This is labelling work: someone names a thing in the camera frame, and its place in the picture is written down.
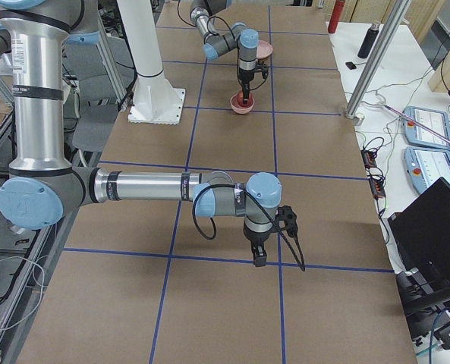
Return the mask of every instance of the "blue and white device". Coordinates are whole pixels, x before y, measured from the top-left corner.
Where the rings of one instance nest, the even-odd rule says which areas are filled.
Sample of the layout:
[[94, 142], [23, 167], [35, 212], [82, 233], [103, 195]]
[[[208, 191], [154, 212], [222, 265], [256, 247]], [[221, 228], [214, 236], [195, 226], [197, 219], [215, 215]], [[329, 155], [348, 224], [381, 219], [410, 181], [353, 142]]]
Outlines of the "blue and white device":
[[450, 184], [449, 151], [409, 146], [404, 152], [404, 160], [407, 173], [418, 193], [423, 193], [440, 177]]
[[[417, 123], [425, 125], [429, 129], [434, 130], [450, 140], [450, 126], [446, 112], [429, 110], [428, 108], [418, 108], [416, 106], [408, 106], [405, 109], [404, 114], [410, 116]], [[403, 122], [405, 136], [411, 145], [450, 150], [450, 145], [444, 140], [441, 140], [427, 130], [418, 127], [411, 121], [404, 119]]]

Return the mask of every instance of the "black monitor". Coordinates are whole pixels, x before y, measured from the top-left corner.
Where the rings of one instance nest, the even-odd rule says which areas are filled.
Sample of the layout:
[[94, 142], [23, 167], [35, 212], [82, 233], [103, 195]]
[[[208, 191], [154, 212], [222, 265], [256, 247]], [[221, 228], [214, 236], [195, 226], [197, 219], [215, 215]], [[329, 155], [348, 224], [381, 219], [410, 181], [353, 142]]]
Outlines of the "black monitor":
[[418, 268], [434, 290], [449, 287], [450, 184], [440, 178], [389, 224], [405, 268]]

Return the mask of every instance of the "white desk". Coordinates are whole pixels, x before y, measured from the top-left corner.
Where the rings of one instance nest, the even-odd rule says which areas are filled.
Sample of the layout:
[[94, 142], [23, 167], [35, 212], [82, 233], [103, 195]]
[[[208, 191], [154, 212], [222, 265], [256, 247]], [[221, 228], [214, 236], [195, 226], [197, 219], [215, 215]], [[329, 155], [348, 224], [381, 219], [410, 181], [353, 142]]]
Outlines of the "white desk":
[[[341, 72], [341, 81], [346, 92], [353, 92], [358, 78], [363, 71], [364, 65], [359, 65], [356, 70], [349, 70], [345, 63], [352, 61], [355, 64], [363, 63], [357, 57], [358, 49], [363, 42], [364, 35], [370, 24], [340, 23], [335, 34], [330, 36], [333, 44], [338, 69]], [[382, 60], [379, 70], [371, 83], [370, 89], [378, 89], [383, 85], [392, 83], [409, 83], [410, 81], [422, 77], [430, 69], [430, 63], [420, 49], [417, 41], [407, 26], [402, 25], [398, 30], [389, 50]], [[447, 111], [450, 105], [450, 97], [446, 93], [432, 93], [427, 85], [427, 81], [433, 71], [424, 78], [422, 84], [415, 92], [409, 105], [420, 106], [437, 110]], [[398, 110], [403, 110], [411, 98], [414, 90], [419, 86], [420, 81], [415, 81], [407, 86], [391, 86], [380, 90], [380, 93], [386, 97], [387, 103]], [[368, 93], [365, 101], [377, 103], [379, 100], [374, 93]], [[359, 112], [366, 115], [363, 124], [357, 127], [357, 131], [366, 137], [366, 142], [374, 137], [384, 137], [385, 141], [390, 140], [390, 136], [384, 130], [385, 125], [396, 119], [396, 116], [381, 108], [360, 107]], [[396, 130], [398, 123], [390, 124], [393, 131]], [[399, 127], [399, 135], [395, 138], [395, 145], [389, 145], [381, 148], [376, 160], [377, 165], [387, 172], [387, 160], [389, 158], [389, 168], [386, 178], [385, 191], [387, 195], [387, 206], [385, 218], [394, 212], [401, 212], [409, 206], [417, 197], [418, 193], [412, 187], [408, 174], [403, 164], [403, 150], [408, 145], [403, 130]], [[358, 143], [363, 145], [364, 138], [358, 134]], [[390, 261], [395, 271], [401, 270], [401, 261], [394, 244], [389, 243]], [[416, 352], [428, 347], [424, 344], [416, 348]], [[428, 355], [417, 357], [419, 364], [428, 363]], [[433, 362], [435, 364], [450, 364], [450, 350], [433, 350]]]

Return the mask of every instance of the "black bottle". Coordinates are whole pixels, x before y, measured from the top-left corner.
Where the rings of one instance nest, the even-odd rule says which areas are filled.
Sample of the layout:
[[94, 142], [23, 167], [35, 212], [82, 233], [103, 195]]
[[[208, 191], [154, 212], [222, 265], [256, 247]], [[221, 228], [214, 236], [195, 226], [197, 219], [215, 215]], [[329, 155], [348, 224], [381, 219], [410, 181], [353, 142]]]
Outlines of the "black bottle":
[[364, 37], [363, 44], [361, 45], [360, 51], [358, 52], [359, 58], [368, 58], [371, 48], [373, 47], [376, 37], [378, 36], [378, 32], [379, 23], [375, 22], [371, 24], [371, 28], [368, 29], [367, 34]]

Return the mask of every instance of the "red cylinder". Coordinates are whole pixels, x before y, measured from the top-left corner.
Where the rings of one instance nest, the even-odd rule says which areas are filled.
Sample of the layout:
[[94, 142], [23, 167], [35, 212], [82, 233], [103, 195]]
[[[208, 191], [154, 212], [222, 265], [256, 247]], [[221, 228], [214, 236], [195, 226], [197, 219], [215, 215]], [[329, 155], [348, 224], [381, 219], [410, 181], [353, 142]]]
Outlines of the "red cylinder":
[[328, 32], [329, 34], [336, 33], [336, 28], [338, 27], [339, 19], [343, 13], [343, 8], [345, 7], [346, 0], [336, 0], [334, 4], [334, 9], [332, 9], [331, 20], [329, 21]]

